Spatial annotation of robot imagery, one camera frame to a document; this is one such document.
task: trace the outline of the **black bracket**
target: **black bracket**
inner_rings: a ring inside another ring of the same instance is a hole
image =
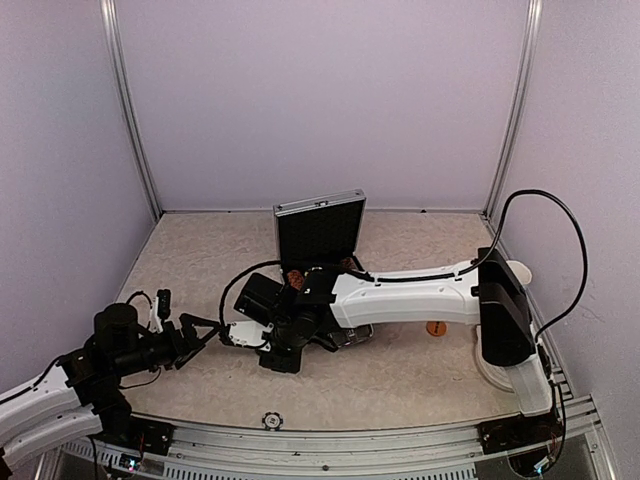
[[[9,480],[11,469],[4,461],[4,450],[0,447],[0,480]]]
[[[525,417],[516,415],[482,422],[478,425],[480,443],[485,455],[505,452],[549,441],[562,436],[562,423],[555,411]]]
[[[166,457],[173,440],[174,430],[175,427],[170,423],[131,417],[126,435],[99,433],[94,438],[118,447]]]

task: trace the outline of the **small circular object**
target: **small circular object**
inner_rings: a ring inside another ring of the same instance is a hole
[[[427,322],[427,332],[434,337],[441,337],[447,333],[447,324],[444,322]]]
[[[278,431],[283,423],[284,419],[278,412],[267,412],[262,416],[262,425],[265,430]]]

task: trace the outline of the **beige floor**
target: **beige floor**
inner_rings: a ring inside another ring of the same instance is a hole
[[[374,271],[428,268],[470,259],[488,241],[476,215],[368,212],[357,254]],[[169,288],[173,317],[216,318],[224,285],[275,257],[270,213],[167,214],[121,298]],[[269,273],[277,278],[276,270]],[[231,308],[239,289],[229,297],[227,320],[242,318]],[[424,426],[515,412],[515,396],[478,373],[474,342],[464,326],[434,338],[422,323],[382,325],[370,342],[334,354],[307,347],[302,371],[286,375],[260,368],[255,352],[214,340],[188,366],[163,372],[127,398],[137,412],[218,425],[260,428],[263,414],[277,411],[294,430]]]

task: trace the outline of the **metal rail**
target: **metal rail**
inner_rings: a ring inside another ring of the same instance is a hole
[[[533,58],[535,56],[536,45],[538,43],[538,30],[540,28],[541,12],[542,0],[529,0],[527,24],[522,44],[522,53],[520,55],[520,67],[518,69],[516,88],[513,94],[513,101],[511,102],[511,112],[509,113],[507,130],[502,141],[498,168],[496,169],[493,184],[489,191],[489,198],[487,199],[484,209],[485,214],[489,218],[491,218],[495,213],[500,200],[500,194],[504,187],[507,170],[511,163],[513,148],[518,135],[518,127],[520,126],[520,121],[524,112],[524,103],[527,96],[527,88],[529,86],[529,77],[531,76]]]
[[[149,209],[151,210],[153,219],[157,222],[162,216],[162,207],[160,206],[160,200],[158,199],[153,176],[151,175],[151,169],[147,162],[147,156],[144,152],[138,121],[131,101],[131,91],[129,90],[127,70],[124,64],[124,54],[120,41],[120,30],[118,29],[115,0],[100,0],[100,5],[102,7],[102,21],[107,34],[107,45],[109,47],[113,71],[116,77],[116,85],[118,87],[118,97],[120,98],[120,106],[129,133],[136,169],[142,182]]]
[[[557,370],[556,376],[562,378],[562,372]],[[593,434],[600,426],[600,418],[591,398],[574,399],[570,393],[564,398],[567,438]],[[505,455],[483,454],[477,422],[473,421],[347,432],[268,432],[192,422],[171,423],[176,430],[169,455],[145,455],[141,476],[188,480],[282,477],[393,480],[428,479],[431,475],[434,480],[473,479],[476,478],[475,463]],[[122,453],[135,454],[111,445],[99,444],[98,448],[103,465],[117,465]],[[93,461],[91,445],[84,439],[65,445],[64,451]]]

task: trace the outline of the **black cable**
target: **black cable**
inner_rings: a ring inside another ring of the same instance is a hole
[[[0,405],[4,405],[7,402],[10,402],[11,400],[15,400],[18,397],[21,397],[22,395],[24,395],[25,393],[30,392],[31,390],[35,389],[38,387],[38,385],[40,385],[42,383],[42,381],[44,380],[44,378],[48,375],[48,373],[51,371],[51,369],[56,365],[56,363],[58,363],[58,361],[63,357],[64,355],[60,355],[56,358],[53,359],[53,361],[47,366],[47,368],[44,369],[44,372],[42,372],[42,375],[40,375],[38,377],[38,379],[33,383],[33,385],[29,385],[26,388],[23,388],[22,390],[20,390],[19,392],[14,393],[13,395],[10,395],[6,398],[3,398],[0,400]]]
[[[562,433],[560,437],[560,447],[558,448],[558,453],[553,457],[552,462],[546,469],[544,469],[540,473],[540,475],[548,473],[549,470],[551,470],[558,463],[558,461],[560,460],[560,455],[562,455],[562,450],[564,450],[564,442],[567,438],[567,411],[564,405],[564,396],[562,395],[562,388],[560,387],[560,384],[556,383],[555,387],[558,389],[558,396],[560,398],[560,410],[562,412]]]
[[[129,305],[131,303],[131,301],[136,297],[144,297],[144,298],[146,298],[147,302],[149,302],[149,308],[153,308],[153,302],[151,301],[151,297],[149,297],[149,295],[144,293],[142,290],[138,290],[137,292],[133,292],[131,294],[131,296],[129,298],[127,298],[127,301],[124,302],[124,303]]]
[[[509,207],[511,205],[511,202],[513,202],[513,200],[515,200],[518,197],[527,196],[527,195],[544,197],[548,200],[551,200],[553,203],[555,203],[557,206],[559,206],[562,209],[562,211],[567,215],[567,217],[571,221],[571,224],[573,225],[573,228],[576,232],[576,235],[578,237],[578,242],[580,243],[580,253],[582,256],[582,279],[580,281],[580,286],[578,287],[578,292],[576,293],[576,296],[574,297],[571,304],[560,315],[554,317],[553,319],[545,323],[540,328],[540,330],[536,332],[534,337],[534,342],[537,343],[542,332],[547,330],[549,327],[552,327],[553,325],[558,323],[560,320],[565,318],[567,315],[569,315],[576,308],[578,303],[580,303],[580,300],[582,299],[582,295],[584,294],[585,288],[587,286],[587,279],[589,275],[589,256],[587,254],[587,243],[584,239],[582,228],[580,227],[580,224],[578,223],[578,220],[576,219],[571,209],[567,207],[567,205],[565,205],[565,203],[562,200],[560,200],[558,197],[556,197],[552,193],[549,193],[545,190],[526,189],[526,190],[518,190],[516,192],[513,192],[511,195],[509,195],[509,197],[507,198],[504,204],[504,207],[502,208],[502,213],[500,215],[500,222],[498,223],[498,228],[493,238],[493,243],[489,247],[489,250],[480,260],[475,262],[473,265],[460,270],[458,272],[458,275],[466,275],[467,273],[472,272],[473,270],[477,269],[480,265],[482,265],[489,258],[489,256],[493,253],[493,251],[497,248],[498,242],[500,241],[500,236],[502,235],[502,230],[504,228],[504,223],[507,218],[507,213],[509,212]],[[446,278],[452,278],[454,276],[455,274],[453,272],[449,272],[449,273],[443,273],[443,274],[437,274],[437,275],[427,275],[423,277],[377,278],[376,281],[381,283],[383,282],[387,282],[387,283],[424,282],[428,280],[443,280]]]
[[[153,382],[155,382],[157,379],[160,378],[160,374],[162,373],[162,369],[158,369],[158,374],[153,378],[153,380],[150,380],[148,382],[145,383],[137,383],[135,385],[129,385],[127,387],[123,387],[122,385],[118,386],[119,390],[131,390],[132,388],[138,388],[138,387],[146,387],[147,385],[151,385]]]
[[[95,480],[98,480],[98,449],[96,448],[96,442],[91,437],[87,437],[91,442],[93,448],[93,476]]]
[[[355,254],[351,255],[351,259],[353,260],[353,263],[355,263],[356,268],[361,272],[364,272],[364,267],[360,263],[360,260],[358,260],[358,257],[355,256]]]
[[[222,326],[223,332],[224,329],[226,328],[226,323],[224,322],[224,305],[225,302],[227,300],[227,296],[229,295],[229,291],[231,290],[231,288],[238,283],[240,280],[242,280],[244,277],[246,277],[247,275],[249,275],[251,272],[254,272],[256,270],[259,270],[260,268],[264,268],[264,267],[273,267],[276,265],[280,265],[280,260],[268,260],[266,262],[260,262],[260,263],[256,263],[255,265],[247,268],[246,270],[243,270],[242,272],[240,272],[238,275],[236,275],[235,277],[233,277],[233,280],[231,280],[226,287],[224,287],[224,290],[222,291],[222,296],[220,297],[220,306],[218,308],[218,315],[220,317],[220,325]]]

